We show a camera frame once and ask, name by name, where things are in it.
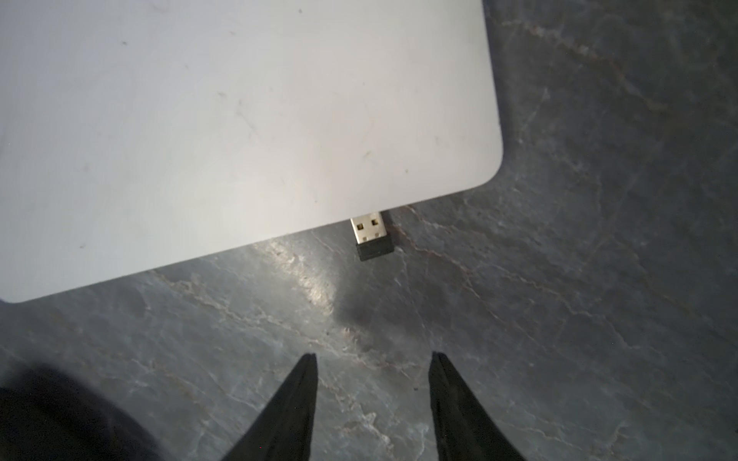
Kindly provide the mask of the small usb mouse receiver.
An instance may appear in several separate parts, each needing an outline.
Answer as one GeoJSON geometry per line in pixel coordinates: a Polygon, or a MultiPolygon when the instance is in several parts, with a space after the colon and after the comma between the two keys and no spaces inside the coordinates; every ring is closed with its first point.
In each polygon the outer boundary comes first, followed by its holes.
{"type": "Polygon", "coordinates": [[[382,257],[394,251],[394,243],[386,228],[382,213],[372,212],[352,218],[351,225],[360,261],[382,257]]]}

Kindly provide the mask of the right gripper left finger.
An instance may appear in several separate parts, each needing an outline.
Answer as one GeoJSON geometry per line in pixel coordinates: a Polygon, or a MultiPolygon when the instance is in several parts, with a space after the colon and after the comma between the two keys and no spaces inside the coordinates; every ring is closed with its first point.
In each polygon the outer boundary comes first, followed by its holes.
{"type": "Polygon", "coordinates": [[[318,388],[316,355],[303,355],[226,460],[308,460],[318,388]]]}

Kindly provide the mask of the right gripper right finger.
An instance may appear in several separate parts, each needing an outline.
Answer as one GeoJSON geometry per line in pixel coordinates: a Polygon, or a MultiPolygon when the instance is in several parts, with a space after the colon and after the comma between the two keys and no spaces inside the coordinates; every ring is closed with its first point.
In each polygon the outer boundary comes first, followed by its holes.
{"type": "Polygon", "coordinates": [[[445,353],[432,354],[429,386],[440,460],[524,460],[445,353]]]}

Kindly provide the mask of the silver laptop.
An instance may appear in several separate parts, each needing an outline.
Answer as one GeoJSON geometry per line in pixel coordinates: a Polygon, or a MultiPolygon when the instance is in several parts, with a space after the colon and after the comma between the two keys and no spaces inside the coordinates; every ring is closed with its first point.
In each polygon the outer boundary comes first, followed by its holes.
{"type": "Polygon", "coordinates": [[[5,1],[1,298],[482,186],[478,1],[5,1]]]}

